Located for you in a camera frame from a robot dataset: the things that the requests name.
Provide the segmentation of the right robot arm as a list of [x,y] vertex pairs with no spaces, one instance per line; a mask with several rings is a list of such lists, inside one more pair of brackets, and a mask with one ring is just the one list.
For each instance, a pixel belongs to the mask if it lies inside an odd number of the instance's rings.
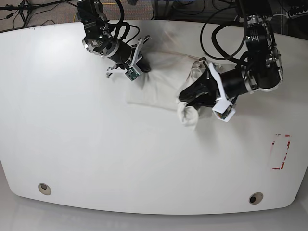
[[138,42],[129,45],[124,41],[130,29],[139,27],[124,21],[124,8],[121,1],[116,1],[120,10],[120,19],[112,24],[103,12],[103,4],[99,0],[79,0],[77,16],[84,26],[85,37],[82,43],[85,49],[94,55],[107,58],[115,63],[106,70],[106,77],[120,73],[134,81],[143,73],[151,71],[149,62],[144,58],[141,49],[149,39],[147,35]]

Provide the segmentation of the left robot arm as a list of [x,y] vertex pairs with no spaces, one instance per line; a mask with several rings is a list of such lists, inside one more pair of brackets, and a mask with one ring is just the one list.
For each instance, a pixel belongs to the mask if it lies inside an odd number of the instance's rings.
[[[224,22],[217,26],[211,35],[215,49],[221,55],[214,60],[228,60],[236,66],[218,78],[223,89],[219,90],[217,81],[205,65],[205,73],[179,94],[179,101],[198,109],[214,107],[225,96],[232,105],[238,96],[256,90],[272,91],[283,80],[281,54],[270,24],[273,17],[270,4],[266,0],[237,0],[234,8],[239,20]],[[217,41],[217,34],[228,26],[242,26],[244,29],[240,47],[247,50],[237,59],[233,54],[227,54]]]

